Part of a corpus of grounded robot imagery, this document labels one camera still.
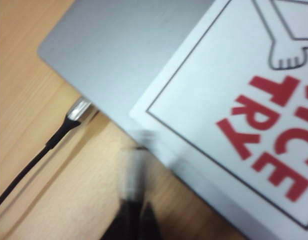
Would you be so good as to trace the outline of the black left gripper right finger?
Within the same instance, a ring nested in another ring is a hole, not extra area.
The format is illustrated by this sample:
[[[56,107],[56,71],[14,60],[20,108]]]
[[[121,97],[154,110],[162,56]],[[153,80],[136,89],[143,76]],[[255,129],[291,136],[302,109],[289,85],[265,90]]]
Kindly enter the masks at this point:
[[[150,202],[146,204],[143,212],[143,239],[163,240],[159,223]]]

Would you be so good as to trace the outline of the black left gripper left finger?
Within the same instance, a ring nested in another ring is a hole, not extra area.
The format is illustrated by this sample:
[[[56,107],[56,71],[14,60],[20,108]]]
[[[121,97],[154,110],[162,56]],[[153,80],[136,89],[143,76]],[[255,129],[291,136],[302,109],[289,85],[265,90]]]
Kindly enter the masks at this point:
[[[119,209],[101,239],[137,240],[142,207],[142,201],[121,199]]]

